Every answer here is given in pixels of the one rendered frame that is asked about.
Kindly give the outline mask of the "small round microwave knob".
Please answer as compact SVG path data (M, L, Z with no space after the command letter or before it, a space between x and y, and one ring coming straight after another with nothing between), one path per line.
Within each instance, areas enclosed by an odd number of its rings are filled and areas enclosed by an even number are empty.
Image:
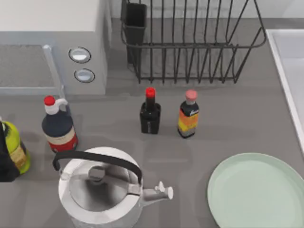
M77 81L81 83L91 83L95 79L95 74L93 71L83 68L74 72L74 77Z

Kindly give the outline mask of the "large round microwave knob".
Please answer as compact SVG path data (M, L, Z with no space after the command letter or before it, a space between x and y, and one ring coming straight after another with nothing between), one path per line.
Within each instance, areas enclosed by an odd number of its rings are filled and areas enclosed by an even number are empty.
M76 63L84 64L90 61L91 53L84 47L75 47L69 50L70 59Z

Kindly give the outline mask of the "glass microwave door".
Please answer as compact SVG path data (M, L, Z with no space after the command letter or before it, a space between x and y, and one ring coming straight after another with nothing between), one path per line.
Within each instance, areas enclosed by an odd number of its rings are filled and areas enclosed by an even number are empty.
M0 45L0 95L64 98L56 49L51 45Z

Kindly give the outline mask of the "pale green plate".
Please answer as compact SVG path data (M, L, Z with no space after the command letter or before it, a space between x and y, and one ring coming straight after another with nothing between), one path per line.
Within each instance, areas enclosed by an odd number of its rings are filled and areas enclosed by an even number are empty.
M209 178L207 199L219 228L304 228L304 179L270 155L223 160Z

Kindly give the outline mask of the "dark bottle with orange label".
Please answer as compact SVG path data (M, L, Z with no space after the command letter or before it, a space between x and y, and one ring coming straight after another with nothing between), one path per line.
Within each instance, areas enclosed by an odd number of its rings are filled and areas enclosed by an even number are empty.
M195 134L200 111L196 102L197 96L195 90L188 90L185 94L185 101L180 105L177 128L182 138L189 138Z

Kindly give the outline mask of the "yellow-green bottle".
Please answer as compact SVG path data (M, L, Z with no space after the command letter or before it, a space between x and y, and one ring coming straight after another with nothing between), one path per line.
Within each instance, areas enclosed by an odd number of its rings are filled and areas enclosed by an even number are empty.
M30 154L21 140L18 129L13 123L2 121L2 128L9 155L22 175L30 168Z

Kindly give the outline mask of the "black cutlery holder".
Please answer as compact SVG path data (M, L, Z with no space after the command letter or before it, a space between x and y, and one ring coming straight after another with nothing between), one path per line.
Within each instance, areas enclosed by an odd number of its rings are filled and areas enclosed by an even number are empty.
M146 29L147 5L123 0L121 19L126 43L131 46L141 46Z

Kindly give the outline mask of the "pale microwave oven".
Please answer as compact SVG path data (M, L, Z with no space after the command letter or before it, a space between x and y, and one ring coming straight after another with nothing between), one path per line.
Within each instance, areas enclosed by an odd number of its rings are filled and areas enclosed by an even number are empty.
M0 0L0 45L51 45L67 95L104 95L111 43L108 0ZM83 47L89 62L72 61L69 50ZM94 72L91 83L74 77L80 69Z

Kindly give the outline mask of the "small black bottle red cap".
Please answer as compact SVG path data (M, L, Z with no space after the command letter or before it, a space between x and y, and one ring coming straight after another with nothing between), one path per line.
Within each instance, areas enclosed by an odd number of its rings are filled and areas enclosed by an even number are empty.
M141 132L158 134L161 118L161 105L155 101L156 90L148 87L145 90L145 101L140 108Z

